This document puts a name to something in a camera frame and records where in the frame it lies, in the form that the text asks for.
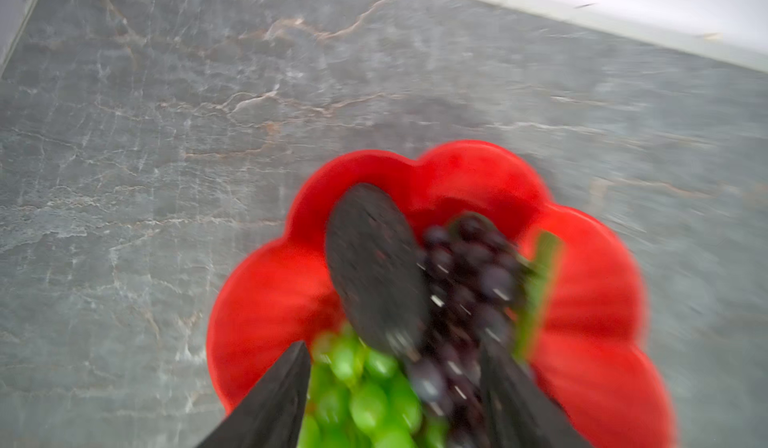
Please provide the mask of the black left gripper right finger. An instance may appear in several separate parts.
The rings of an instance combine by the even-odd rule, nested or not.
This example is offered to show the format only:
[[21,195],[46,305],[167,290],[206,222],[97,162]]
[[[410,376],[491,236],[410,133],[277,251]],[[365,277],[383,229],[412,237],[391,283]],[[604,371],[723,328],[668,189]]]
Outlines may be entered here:
[[480,367],[486,432],[492,447],[591,446],[503,346],[482,343]]

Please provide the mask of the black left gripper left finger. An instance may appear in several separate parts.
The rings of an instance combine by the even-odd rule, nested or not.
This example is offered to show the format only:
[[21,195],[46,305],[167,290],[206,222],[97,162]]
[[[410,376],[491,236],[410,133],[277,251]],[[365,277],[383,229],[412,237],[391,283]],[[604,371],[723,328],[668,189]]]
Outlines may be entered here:
[[295,448],[304,417],[311,357],[292,343],[199,448]]

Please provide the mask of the dark purple fake grape bunch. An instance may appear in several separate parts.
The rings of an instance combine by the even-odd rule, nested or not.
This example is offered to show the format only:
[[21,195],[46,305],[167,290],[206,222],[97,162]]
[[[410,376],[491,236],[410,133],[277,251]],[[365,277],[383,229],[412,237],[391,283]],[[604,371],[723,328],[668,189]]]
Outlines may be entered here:
[[424,419],[420,447],[486,447],[480,346],[496,342],[529,372],[562,243],[542,231],[526,257],[489,219],[465,212],[422,235],[418,265],[430,311],[405,375]]

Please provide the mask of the green fake grape bunch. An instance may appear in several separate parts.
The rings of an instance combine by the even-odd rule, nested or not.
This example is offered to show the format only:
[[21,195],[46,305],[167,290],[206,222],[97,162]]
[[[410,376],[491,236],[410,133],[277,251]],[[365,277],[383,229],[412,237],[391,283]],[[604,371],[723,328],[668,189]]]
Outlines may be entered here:
[[425,412],[397,359],[368,347],[347,322],[310,343],[299,447],[445,447],[449,426]]

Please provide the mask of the dark fake avocado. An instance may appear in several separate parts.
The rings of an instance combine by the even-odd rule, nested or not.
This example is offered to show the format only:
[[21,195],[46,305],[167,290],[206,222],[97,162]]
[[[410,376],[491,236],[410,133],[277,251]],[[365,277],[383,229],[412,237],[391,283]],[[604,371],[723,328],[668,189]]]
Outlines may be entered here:
[[351,326],[369,347],[416,359],[430,317],[419,247],[380,188],[355,184],[336,202],[325,234],[330,278]]

